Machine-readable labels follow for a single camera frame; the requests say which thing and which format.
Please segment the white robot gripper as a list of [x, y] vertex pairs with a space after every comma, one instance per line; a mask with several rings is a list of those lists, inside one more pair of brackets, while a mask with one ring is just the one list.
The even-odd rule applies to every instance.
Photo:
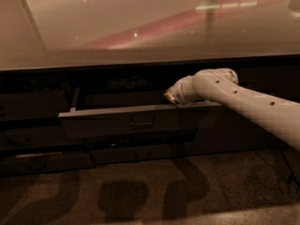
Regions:
[[180, 79], [165, 91], [164, 97], [172, 104], [188, 104], [200, 100], [200, 97], [193, 88], [192, 80], [192, 76]]

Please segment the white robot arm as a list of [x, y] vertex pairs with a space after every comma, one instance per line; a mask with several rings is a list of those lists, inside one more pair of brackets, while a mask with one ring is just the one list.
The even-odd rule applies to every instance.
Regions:
[[230, 68], [200, 70], [178, 80], [164, 96], [172, 104], [219, 103], [300, 150], [300, 104], [239, 86]]

